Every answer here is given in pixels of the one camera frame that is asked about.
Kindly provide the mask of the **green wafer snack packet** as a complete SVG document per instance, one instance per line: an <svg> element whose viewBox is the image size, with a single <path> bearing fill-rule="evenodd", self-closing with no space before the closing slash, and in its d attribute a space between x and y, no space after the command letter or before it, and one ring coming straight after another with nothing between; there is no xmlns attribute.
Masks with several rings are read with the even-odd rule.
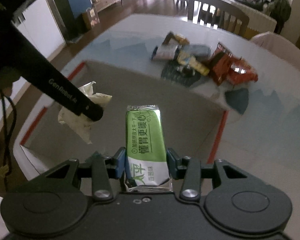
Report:
<svg viewBox="0 0 300 240"><path fill-rule="evenodd" d="M127 107L125 185L130 192L173 190L157 105Z"/></svg>

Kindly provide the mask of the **small black foil candy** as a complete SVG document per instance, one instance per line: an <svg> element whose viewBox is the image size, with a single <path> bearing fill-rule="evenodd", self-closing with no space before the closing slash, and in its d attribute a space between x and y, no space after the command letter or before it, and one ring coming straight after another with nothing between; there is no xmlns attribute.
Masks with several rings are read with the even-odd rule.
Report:
<svg viewBox="0 0 300 240"><path fill-rule="evenodd" d="M184 76L186 78L193 77L196 74L196 71L193 68L191 68L190 66L180 66L179 72L181 73L182 76Z"/></svg>

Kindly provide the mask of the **red Korean chip bag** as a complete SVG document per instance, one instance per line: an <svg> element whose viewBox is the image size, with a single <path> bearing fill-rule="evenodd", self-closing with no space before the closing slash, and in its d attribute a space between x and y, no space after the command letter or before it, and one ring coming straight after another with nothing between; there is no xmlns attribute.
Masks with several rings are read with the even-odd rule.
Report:
<svg viewBox="0 0 300 240"><path fill-rule="evenodd" d="M208 68L209 75L218 86L224 81L233 86L258 81L257 71L244 58L235 57L221 42L217 44Z"/></svg>

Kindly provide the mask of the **grey blue snack packet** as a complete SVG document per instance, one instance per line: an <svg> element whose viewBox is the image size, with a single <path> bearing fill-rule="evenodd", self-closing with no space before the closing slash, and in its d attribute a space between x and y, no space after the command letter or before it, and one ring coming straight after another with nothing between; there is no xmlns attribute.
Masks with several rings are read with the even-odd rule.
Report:
<svg viewBox="0 0 300 240"><path fill-rule="evenodd" d="M211 49L204 44L187 44L182 46L182 51L195 57L210 57Z"/></svg>

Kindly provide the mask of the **white and blue biscuit packet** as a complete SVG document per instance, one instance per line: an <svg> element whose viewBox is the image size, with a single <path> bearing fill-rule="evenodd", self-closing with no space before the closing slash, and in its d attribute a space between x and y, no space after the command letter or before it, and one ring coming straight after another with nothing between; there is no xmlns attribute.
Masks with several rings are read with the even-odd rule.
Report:
<svg viewBox="0 0 300 240"><path fill-rule="evenodd" d="M178 45L161 45L156 46L151 55L151 60L173 60L179 54Z"/></svg>

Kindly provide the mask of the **yellow minion snack packet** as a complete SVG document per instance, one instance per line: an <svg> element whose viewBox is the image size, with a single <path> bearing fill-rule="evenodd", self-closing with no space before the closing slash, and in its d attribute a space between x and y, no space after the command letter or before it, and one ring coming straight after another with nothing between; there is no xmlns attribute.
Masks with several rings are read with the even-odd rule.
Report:
<svg viewBox="0 0 300 240"><path fill-rule="evenodd" d="M193 55L183 50L179 52L179 55L177 56L177 62L182 66L190 67L196 70L202 76L208 76L210 71L209 68L207 68L204 64L197 61Z"/></svg>

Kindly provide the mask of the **white storage cabinet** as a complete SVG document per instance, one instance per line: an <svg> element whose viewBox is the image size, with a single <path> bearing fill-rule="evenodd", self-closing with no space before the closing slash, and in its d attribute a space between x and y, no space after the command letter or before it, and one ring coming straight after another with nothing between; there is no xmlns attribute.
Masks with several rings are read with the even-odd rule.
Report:
<svg viewBox="0 0 300 240"><path fill-rule="evenodd" d="M36 0L24 12L25 20L17 26L18 30L51 61L65 47L66 42L51 12L47 0ZM13 83L11 99L16 105L30 83L20 78ZM3 129L2 104L0 103L0 131Z"/></svg>

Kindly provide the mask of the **cardboard box with red tape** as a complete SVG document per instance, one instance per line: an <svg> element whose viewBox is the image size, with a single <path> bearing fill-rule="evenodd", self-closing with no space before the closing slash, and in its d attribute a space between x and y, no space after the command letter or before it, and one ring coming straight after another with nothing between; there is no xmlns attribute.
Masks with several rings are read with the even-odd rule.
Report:
<svg viewBox="0 0 300 240"><path fill-rule="evenodd" d="M157 105L165 145L180 156L206 160L219 136L224 108L198 92L133 70L98 61L78 64L67 78L77 87L91 81L111 95L102 119L91 126L91 143L58 122L61 107L42 96L18 134L13 155L27 179L70 159L85 161L94 152L114 155L126 144L126 110L130 105Z"/></svg>

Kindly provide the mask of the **black water dispenser cabinet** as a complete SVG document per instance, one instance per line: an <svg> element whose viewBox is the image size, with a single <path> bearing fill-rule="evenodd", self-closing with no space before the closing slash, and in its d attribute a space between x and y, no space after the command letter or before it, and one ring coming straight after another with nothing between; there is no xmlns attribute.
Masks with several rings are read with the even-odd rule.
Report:
<svg viewBox="0 0 300 240"><path fill-rule="evenodd" d="M65 26L64 38L71 41L88 31L83 14L92 6L91 0L53 0Z"/></svg>

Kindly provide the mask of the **paper bag on floor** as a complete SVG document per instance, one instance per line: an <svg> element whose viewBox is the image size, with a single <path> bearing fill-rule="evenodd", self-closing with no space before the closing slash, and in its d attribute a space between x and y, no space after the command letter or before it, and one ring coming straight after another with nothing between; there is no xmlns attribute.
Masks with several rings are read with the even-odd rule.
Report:
<svg viewBox="0 0 300 240"><path fill-rule="evenodd" d="M95 8L88 8L82 13L82 18L88 30L99 24L100 19Z"/></svg>

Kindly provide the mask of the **pink upholstered chair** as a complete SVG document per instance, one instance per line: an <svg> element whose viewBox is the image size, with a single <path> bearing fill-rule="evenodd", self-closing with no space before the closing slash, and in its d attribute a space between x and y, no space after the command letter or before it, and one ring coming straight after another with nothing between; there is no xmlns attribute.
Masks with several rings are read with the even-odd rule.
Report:
<svg viewBox="0 0 300 240"><path fill-rule="evenodd" d="M300 71L300 49L281 35L268 31L255 35L250 41L287 61Z"/></svg>

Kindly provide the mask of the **dark wooden dining chair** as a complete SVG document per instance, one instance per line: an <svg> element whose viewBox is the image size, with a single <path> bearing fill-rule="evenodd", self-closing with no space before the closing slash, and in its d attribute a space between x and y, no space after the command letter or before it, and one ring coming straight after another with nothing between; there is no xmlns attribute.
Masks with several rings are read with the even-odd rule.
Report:
<svg viewBox="0 0 300 240"><path fill-rule="evenodd" d="M187 4L187 20L193 23L195 4L198 4L197 24L216 26L240 37L245 35L249 24L249 16L241 9L224 0L189 0Z"/></svg>

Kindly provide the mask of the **white sofa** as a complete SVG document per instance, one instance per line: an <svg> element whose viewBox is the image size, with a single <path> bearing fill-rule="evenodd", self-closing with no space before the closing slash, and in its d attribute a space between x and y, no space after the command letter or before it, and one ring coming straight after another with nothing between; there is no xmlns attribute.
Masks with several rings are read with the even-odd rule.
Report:
<svg viewBox="0 0 300 240"><path fill-rule="evenodd" d="M238 7L249 17L248 28L257 31L259 33L265 33L268 31L274 32L277 22L273 18L267 16L266 14L256 9L253 9L242 3L239 3L235 0L226 0L226 1Z"/></svg>

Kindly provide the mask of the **small round stool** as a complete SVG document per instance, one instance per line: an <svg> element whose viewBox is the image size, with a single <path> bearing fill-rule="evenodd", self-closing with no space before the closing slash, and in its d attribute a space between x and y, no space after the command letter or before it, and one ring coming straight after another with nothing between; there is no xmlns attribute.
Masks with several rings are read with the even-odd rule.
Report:
<svg viewBox="0 0 300 240"><path fill-rule="evenodd" d="M186 8L188 2L189 2L189 0L176 0L175 5L176 5L178 8Z"/></svg>

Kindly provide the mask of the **pile of dark clothes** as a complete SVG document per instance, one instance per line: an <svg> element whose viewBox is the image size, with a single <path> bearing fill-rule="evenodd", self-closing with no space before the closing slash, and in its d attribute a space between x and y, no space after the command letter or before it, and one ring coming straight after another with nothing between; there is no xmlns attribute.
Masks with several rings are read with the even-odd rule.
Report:
<svg viewBox="0 0 300 240"><path fill-rule="evenodd" d="M234 0L247 7L262 12L276 21L274 33L281 34L285 23L291 15L291 6L289 0Z"/></svg>

